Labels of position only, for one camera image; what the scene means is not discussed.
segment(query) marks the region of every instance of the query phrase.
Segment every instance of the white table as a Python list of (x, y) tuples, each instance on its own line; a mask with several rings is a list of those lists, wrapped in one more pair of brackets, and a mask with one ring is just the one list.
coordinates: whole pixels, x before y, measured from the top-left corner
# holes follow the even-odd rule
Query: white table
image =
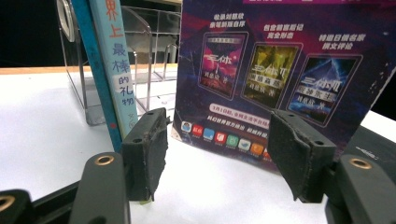
[[(112, 150), (106, 126), (86, 124), (65, 73), (0, 76), (0, 120), (0, 190), (26, 189), (33, 201)], [(396, 121), (370, 112), (362, 125), (396, 142)], [(294, 202), (280, 175), (168, 141), (156, 201), (131, 202), (132, 223), (326, 223), (326, 199)]]

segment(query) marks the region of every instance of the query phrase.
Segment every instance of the white tabletop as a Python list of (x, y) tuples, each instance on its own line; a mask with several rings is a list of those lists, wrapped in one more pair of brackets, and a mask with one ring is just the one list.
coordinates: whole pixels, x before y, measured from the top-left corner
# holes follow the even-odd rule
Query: white tabletop
[[(0, 76), (0, 120), (0, 190), (25, 189), (33, 201), (80, 180), (88, 158), (112, 151), (106, 126), (86, 124), (65, 73)], [(396, 142), (396, 121), (370, 112), (362, 125)], [(326, 199), (294, 202), (280, 175), (168, 133), (156, 201), (131, 202), (132, 223), (326, 223)]]

